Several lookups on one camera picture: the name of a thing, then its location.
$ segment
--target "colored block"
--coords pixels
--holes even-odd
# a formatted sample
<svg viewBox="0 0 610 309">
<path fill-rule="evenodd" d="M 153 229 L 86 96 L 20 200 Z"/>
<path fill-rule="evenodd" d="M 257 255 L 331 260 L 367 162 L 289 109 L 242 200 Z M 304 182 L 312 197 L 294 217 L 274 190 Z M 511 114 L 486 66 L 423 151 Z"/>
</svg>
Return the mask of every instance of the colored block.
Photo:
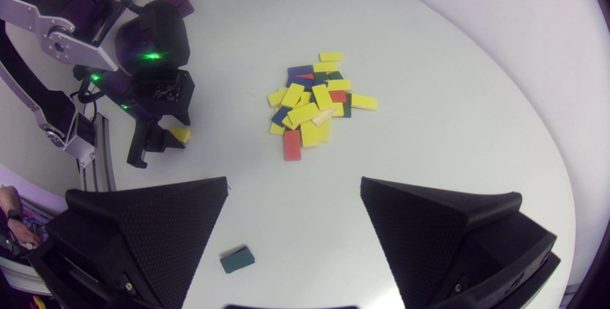
<svg viewBox="0 0 610 309">
<path fill-rule="evenodd" d="M 296 130 L 299 127 L 298 124 L 292 124 L 292 121 L 290 120 L 290 118 L 288 118 L 288 116 L 284 117 L 284 119 L 282 120 L 282 124 L 290 130 Z"/>
<path fill-rule="evenodd" d="M 288 130 L 284 133 L 284 160 L 301 160 L 301 132 Z"/>
<path fill-rule="evenodd" d="M 333 117 L 343 117 L 343 103 L 333 103 L 333 105 L 335 105 L 335 108 L 337 110 L 335 110 L 335 112 L 333 112 Z"/>
<path fill-rule="evenodd" d="M 283 127 L 284 124 L 282 123 L 282 120 L 286 117 L 286 115 L 288 114 L 288 111 L 290 111 L 289 107 L 285 107 L 285 106 L 280 107 L 279 110 L 273 114 L 273 117 L 271 118 L 271 122 L 279 125 L 280 127 Z"/>
<path fill-rule="evenodd" d="M 351 105 L 358 109 L 375 111 L 377 110 L 377 100 L 373 97 L 363 96 L 353 93 L 351 95 Z"/>
<path fill-rule="evenodd" d="M 321 52 L 320 62 L 343 61 L 342 52 Z"/>
<path fill-rule="evenodd" d="M 312 73 L 309 73 L 309 74 L 301 74 L 301 75 L 296 76 L 296 77 L 304 77 L 305 79 L 313 79 L 314 75 Z"/>
<path fill-rule="evenodd" d="M 310 74 L 313 72 L 314 72 L 314 68 L 312 65 L 290 67 L 290 68 L 288 68 L 288 77 L 298 76 L 301 74 Z"/>
<path fill-rule="evenodd" d="M 288 118 L 292 124 L 302 124 L 305 121 L 309 121 L 312 118 L 320 115 L 320 110 L 318 110 L 318 105 L 315 103 L 305 104 L 298 109 L 292 109 L 288 111 Z"/>
<path fill-rule="evenodd" d="M 345 97 L 347 98 L 347 100 L 345 101 L 345 103 L 343 103 L 344 105 L 344 118 L 350 118 L 351 117 L 351 93 L 345 93 Z"/>
<path fill-rule="evenodd" d="M 328 75 L 326 74 L 326 72 L 315 72 L 314 73 L 314 79 L 315 80 L 320 80 L 320 81 L 327 81 L 328 80 Z"/>
<path fill-rule="evenodd" d="M 284 95 L 284 98 L 280 104 L 292 109 L 301 99 L 301 93 L 303 93 L 303 90 L 305 90 L 305 86 L 292 83 L 290 87 L 288 87 L 288 91 L 286 91 L 286 94 Z"/>
<path fill-rule="evenodd" d="M 328 94 L 335 103 L 345 103 L 347 101 L 345 91 L 329 91 Z"/>
<path fill-rule="evenodd" d="M 176 139 L 183 144 L 187 143 L 190 139 L 190 128 L 178 128 L 177 126 L 170 126 L 170 133 L 176 137 Z"/>
<path fill-rule="evenodd" d="M 301 124 L 301 140 L 303 147 L 318 146 L 318 128 L 311 121 Z"/>
<path fill-rule="evenodd" d="M 247 247 L 220 259 L 224 271 L 231 273 L 254 263 L 254 256 Z"/>
<path fill-rule="evenodd" d="M 269 133 L 275 134 L 275 135 L 284 135 L 285 129 L 286 129 L 285 127 L 279 126 L 279 125 L 271 122 L 271 128 L 269 128 Z"/>
<path fill-rule="evenodd" d="M 331 137 L 331 120 L 326 120 L 318 125 L 318 141 L 328 142 Z"/>
<path fill-rule="evenodd" d="M 331 80 L 338 80 L 338 79 L 342 79 L 343 76 L 341 75 L 340 72 L 330 72 L 328 73 L 328 78 Z"/>
<path fill-rule="evenodd" d="M 312 66 L 314 72 L 336 72 L 339 70 L 335 62 L 316 62 Z"/>
<path fill-rule="evenodd" d="M 351 91 L 349 79 L 329 80 L 326 82 L 329 91 Z"/>
<path fill-rule="evenodd" d="M 314 93 L 315 102 L 318 104 L 318 109 L 326 110 L 333 107 L 333 100 L 331 100 L 331 96 L 328 94 L 328 90 L 325 85 L 317 85 L 311 88 Z"/>
<path fill-rule="evenodd" d="M 290 86 L 293 83 L 302 85 L 303 87 L 305 87 L 306 90 L 311 90 L 311 87 L 314 85 L 314 80 L 307 79 L 304 77 L 293 76 L 293 77 L 288 78 L 288 82 L 286 83 L 286 86 Z"/>
<path fill-rule="evenodd" d="M 267 99 L 269 100 L 269 105 L 271 105 L 271 106 L 279 105 L 279 103 L 282 102 L 282 99 L 284 98 L 284 95 L 286 94 L 287 91 L 288 91 L 288 87 L 282 87 L 280 89 L 277 89 L 277 92 L 273 92 L 272 94 L 269 94 L 267 96 Z"/>
<path fill-rule="evenodd" d="M 331 118 L 331 116 L 333 116 L 333 113 L 335 111 L 337 111 L 336 107 L 331 107 L 330 109 L 320 111 L 320 114 L 318 116 L 312 118 L 311 122 L 313 122 L 316 126 L 320 126 L 320 124 L 323 124 L 324 122 L 326 122 L 326 120 Z"/>
</svg>

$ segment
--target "black watch strap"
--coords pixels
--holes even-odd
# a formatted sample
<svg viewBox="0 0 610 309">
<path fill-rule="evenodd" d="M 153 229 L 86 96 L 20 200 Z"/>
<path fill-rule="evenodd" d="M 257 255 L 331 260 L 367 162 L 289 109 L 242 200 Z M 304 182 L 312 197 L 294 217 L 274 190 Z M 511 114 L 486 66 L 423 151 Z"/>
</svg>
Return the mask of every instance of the black watch strap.
<svg viewBox="0 0 610 309">
<path fill-rule="evenodd" d="M 9 221 L 9 219 L 15 219 L 19 222 L 21 222 L 21 215 L 19 215 L 19 211 L 15 210 L 15 209 L 11 209 L 8 211 L 7 215 L 6 215 L 6 220 L 7 222 Z"/>
</svg>

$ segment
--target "person's hand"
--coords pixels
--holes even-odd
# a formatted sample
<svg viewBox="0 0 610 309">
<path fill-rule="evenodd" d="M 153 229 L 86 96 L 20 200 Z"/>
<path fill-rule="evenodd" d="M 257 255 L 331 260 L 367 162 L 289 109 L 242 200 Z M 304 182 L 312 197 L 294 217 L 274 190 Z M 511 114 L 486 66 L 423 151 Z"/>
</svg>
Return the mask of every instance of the person's hand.
<svg viewBox="0 0 610 309">
<path fill-rule="evenodd" d="M 34 233 L 28 229 L 28 226 L 22 222 L 17 221 L 14 218 L 10 218 L 7 225 L 15 235 L 15 238 L 17 238 L 17 241 L 21 242 L 22 244 L 27 244 L 29 242 L 36 247 L 40 246 L 39 237 L 34 235 Z"/>
</svg>

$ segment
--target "green led light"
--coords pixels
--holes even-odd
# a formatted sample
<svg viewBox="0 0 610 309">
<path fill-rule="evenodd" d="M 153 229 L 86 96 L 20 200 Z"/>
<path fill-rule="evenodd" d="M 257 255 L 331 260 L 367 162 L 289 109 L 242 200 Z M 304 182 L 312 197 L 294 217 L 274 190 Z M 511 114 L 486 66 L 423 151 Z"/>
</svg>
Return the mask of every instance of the green led light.
<svg viewBox="0 0 610 309">
<path fill-rule="evenodd" d="M 146 54 L 144 54 L 144 59 L 157 60 L 157 59 L 161 59 L 161 55 L 159 55 L 159 53 L 156 53 L 156 52 L 146 53 Z"/>
</svg>

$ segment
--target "green block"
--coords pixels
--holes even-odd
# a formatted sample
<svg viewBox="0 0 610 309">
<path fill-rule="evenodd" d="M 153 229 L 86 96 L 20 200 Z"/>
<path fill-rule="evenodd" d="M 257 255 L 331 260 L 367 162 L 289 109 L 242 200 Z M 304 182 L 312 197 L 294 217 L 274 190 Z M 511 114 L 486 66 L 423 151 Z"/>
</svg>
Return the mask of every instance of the green block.
<svg viewBox="0 0 610 309">
<path fill-rule="evenodd" d="M 220 259 L 224 271 L 231 273 L 254 263 L 254 256 L 247 247 Z"/>
<path fill-rule="evenodd" d="M 347 99 L 344 103 L 344 118 L 351 118 L 351 93 L 345 93 Z"/>
<path fill-rule="evenodd" d="M 328 78 L 329 78 L 329 80 L 338 80 L 338 79 L 342 79 L 343 76 L 341 75 L 341 73 L 339 71 L 336 71 L 336 72 L 328 73 Z"/>
</svg>

